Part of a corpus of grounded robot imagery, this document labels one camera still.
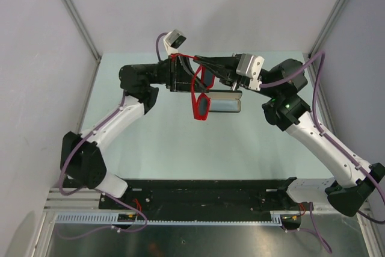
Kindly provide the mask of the red sunglasses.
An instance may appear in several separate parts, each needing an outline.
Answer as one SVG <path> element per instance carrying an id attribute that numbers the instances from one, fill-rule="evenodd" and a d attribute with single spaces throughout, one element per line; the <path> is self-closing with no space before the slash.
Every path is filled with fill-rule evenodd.
<path id="1" fill-rule="evenodd" d="M 188 57 L 189 60 L 194 60 L 195 57 L 191 55 L 181 54 L 184 57 Z M 209 90 L 214 86 L 215 76 L 205 67 L 202 65 L 199 65 L 198 68 L 194 71 L 194 76 L 192 78 L 192 81 L 195 80 L 195 78 L 198 76 L 209 88 Z M 209 115 L 209 109 L 211 100 L 207 96 L 209 93 L 209 90 L 207 92 L 195 92 L 193 88 L 191 88 L 191 105 L 192 105 L 192 113 L 193 117 L 196 120 L 205 121 L 208 118 Z"/>

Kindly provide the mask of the dark green glasses case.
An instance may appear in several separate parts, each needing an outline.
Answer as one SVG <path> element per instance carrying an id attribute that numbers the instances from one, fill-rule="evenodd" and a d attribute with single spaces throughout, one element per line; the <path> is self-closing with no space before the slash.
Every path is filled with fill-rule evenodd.
<path id="1" fill-rule="evenodd" d="M 211 90 L 207 96 L 211 100 L 210 113 L 239 113 L 242 91 Z"/>

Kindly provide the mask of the light blue cleaning cloth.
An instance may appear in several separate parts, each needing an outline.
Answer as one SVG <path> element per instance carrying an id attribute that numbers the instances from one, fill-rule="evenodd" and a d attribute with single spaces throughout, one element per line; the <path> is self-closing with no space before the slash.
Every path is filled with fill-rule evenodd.
<path id="1" fill-rule="evenodd" d="M 240 105 L 237 100 L 212 100 L 210 112 L 236 113 L 239 112 Z"/>

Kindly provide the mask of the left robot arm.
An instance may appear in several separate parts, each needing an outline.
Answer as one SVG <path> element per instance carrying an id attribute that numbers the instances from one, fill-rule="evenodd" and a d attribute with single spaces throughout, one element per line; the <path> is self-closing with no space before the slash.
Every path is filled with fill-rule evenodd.
<path id="1" fill-rule="evenodd" d="M 78 134 L 70 131 L 63 137 L 59 177 L 62 195 L 77 192 L 63 188 L 68 176 L 80 188 L 112 196 L 112 202 L 121 209 L 132 204 L 133 194 L 127 190 L 127 182 L 108 171 L 103 153 L 128 126 L 154 107 L 159 84 L 172 92 L 190 93 L 194 118 L 206 120 L 211 104 L 208 92 L 215 77 L 203 66 L 193 71 L 190 60 L 198 57 L 173 53 L 154 64 L 125 65 L 119 70 L 123 94 L 118 106 L 91 128 Z"/>

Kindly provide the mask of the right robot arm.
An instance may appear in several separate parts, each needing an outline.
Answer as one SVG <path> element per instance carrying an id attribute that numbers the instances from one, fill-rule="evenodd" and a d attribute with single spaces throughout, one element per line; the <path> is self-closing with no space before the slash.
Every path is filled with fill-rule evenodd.
<path id="1" fill-rule="evenodd" d="M 307 85 L 307 63 L 287 59 L 265 70 L 264 59 L 252 54 L 193 59 L 222 84 L 268 97 L 262 105 L 267 122 L 302 143 L 333 175 L 330 179 L 290 180 L 277 195 L 283 209 L 312 202 L 331 205 L 349 217 L 360 212 L 384 178 L 384 166 L 370 164 L 348 149 L 317 119 L 315 105 L 299 97 L 299 91 Z"/>

